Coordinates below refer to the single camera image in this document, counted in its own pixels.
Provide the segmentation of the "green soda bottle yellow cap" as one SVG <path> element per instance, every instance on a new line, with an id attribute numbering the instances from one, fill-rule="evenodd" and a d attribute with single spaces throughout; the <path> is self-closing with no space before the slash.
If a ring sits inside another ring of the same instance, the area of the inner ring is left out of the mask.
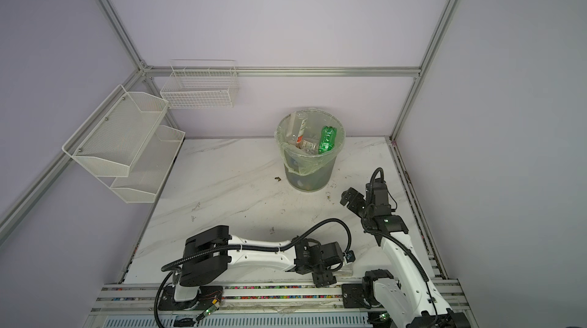
<path id="1" fill-rule="evenodd" d="M 324 126 L 321 130 L 320 140 L 318 145 L 318 153 L 320 155 L 330 152 L 336 145 L 337 128 L 333 126 Z"/>

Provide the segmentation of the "clear bottle sunflower label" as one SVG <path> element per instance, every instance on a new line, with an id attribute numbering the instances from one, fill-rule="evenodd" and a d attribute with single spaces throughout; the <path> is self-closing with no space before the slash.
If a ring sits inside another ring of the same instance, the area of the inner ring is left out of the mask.
<path id="1" fill-rule="evenodd" d="M 308 115 L 305 111 L 296 111 L 290 114 L 285 138 L 289 144 L 299 146 L 303 140 Z"/>

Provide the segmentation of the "clear bottle green cap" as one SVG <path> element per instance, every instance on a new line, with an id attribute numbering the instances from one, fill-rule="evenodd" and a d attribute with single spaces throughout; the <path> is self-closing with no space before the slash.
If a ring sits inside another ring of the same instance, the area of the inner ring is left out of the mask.
<path id="1" fill-rule="evenodd" d="M 339 270 L 333 272 L 337 278 L 351 278 L 353 273 L 353 266 L 351 265 L 345 265 Z"/>

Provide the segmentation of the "small bottle green white label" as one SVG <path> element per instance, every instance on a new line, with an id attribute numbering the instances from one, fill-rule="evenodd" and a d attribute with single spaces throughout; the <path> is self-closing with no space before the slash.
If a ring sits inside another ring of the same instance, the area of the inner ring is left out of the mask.
<path id="1" fill-rule="evenodd" d="M 310 155 L 319 154 L 319 139 L 304 137 L 300 143 L 300 149 Z"/>

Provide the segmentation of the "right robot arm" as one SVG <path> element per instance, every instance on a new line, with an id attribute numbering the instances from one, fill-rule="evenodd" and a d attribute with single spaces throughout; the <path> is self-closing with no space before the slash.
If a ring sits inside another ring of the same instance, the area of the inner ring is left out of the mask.
<path id="1" fill-rule="evenodd" d="M 397 327 L 470 327 L 436 289 L 417 257 L 409 229 L 389 203 L 385 181 L 365 185 L 366 195 L 350 187 L 340 203 L 359 217 L 363 232 L 374 236 L 388 258 L 385 269 L 367 271 L 363 294 L 371 304 L 385 308 Z"/>

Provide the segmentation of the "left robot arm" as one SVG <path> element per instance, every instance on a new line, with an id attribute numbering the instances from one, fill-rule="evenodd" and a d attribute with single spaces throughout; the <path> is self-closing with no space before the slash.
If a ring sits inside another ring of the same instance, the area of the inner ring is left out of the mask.
<path id="1" fill-rule="evenodd" d="M 322 243 L 310 236 L 321 226 L 337 223 L 346 234 L 346 246 L 339 242 Z M 204 288 L 230 268 L 251 267 L 310 275 L 313 285 L 334 285 L 335 273 L 353 263 L 356 256 L 350 228 L 339 219 L 319 222 L 300 236 L 283 242 L 243 239 L 229 233 L 227 225 L 218 225 L 186 240 L 183 256 L 163 266 L 171 274 L 172 302 L 181 309 L 201 300 L 212 300 L 219 293 L 205 293 Z"/>

